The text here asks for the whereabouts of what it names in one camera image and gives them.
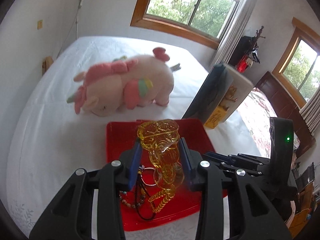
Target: wooden window frame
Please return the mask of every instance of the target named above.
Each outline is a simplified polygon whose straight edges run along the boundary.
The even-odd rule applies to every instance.
[[[279,80],[279,82],[281,82],[281,84],[287,89],[292,98],[296,101],[297,105],[300,108],[302,108],[307,103],[306,100],[303,98],[298,89],[283,74],[283,72],[292,60],[292,57],[301,40],[303,40],[313,50],[320,54],[320,36],[309,26],[307,26],[295,17],[293,17],[292,19],[292,24],[293,26],[295,26],[292,38],[272,73]]]
[[[220,39],[201,32],[191,26],[186,26],[178,22],[162,17],[147,15],[150,0],[137,0],[130,26],[140,27],[164,33],[173,34],[191,41],[198,42],[212,49],[217,49]]]

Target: wooden headboard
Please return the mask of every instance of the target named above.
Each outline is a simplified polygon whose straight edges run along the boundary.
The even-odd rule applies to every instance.
[[[300,115],[298,105],[270,72],[265,73],[256,87],[266,95],[278,117],[293,120],[294,132],[300,140],[296,155],[300,157],[314,145],[316,140]]]

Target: stuffed unicorn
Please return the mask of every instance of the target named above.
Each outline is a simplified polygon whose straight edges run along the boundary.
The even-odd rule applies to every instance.
[[[155,48],[153,54],[91,66],[73,78],[83,84],[67,102],[74,103],[76,114],[82,108],[98,116],[110,115],[122,104],[128,109],[153,101],[166,106],[174,85],[172,71],[165,64],[170,57],[163,48]]]

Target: bedroom wall corner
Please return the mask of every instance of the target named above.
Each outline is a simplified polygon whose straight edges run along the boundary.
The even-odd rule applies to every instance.
[[[42,76],[42,60],[53,56],[60,0],[15,0],[0,25],[0,198],[7,206],[6,167],[20,114]],[[37,30],[37,21],[43,28]]]
[[[137,0],[84,0],[79,14],[78,36],[120,36],[162,42],[187,49],[208,70],[215,52],[185,38],[153,30],[130,27]],[[66,37],[77,10],[77,0],[66,0],[63,14],[63,37]],[[64,48],[75,41],[75,27]]]
[[[258,57],[261,63],[253,63],[253,66],[244,72],[253,84],[267,71],[272,72],[279,62],[294,31],[293,17],[320,34],[320,22],[306,0],[257,1],[244,31],[244,35],[254,36],[262,25],[265,27],[262,35],[266,36],[266,39],[258,41]]]

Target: metal screw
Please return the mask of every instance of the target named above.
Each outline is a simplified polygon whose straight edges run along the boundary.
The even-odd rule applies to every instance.
[[[83,175],[84,174],[84,169],[77,169],[76,170],[76,175],[77,176],[81,176],[81,175]]]
[[[210,163],[209,163],[208,161],[201,161],[201,162],[200,162],[200,165],[201,165],[202,167],[204,167],[204,168],[207,168],[207,167],[210,166]]]
[[[114,166],[114,167],[118,167],[118,166],[121,165],[121,161],[115,160],[115,161],[113,161],[113,162],[111,163],[111,165]]]
[[[236,173],[237,173],[239,176],[244,176],[244,175],[245,175],[245,171],[244,171],[243,169],[237,170]]]

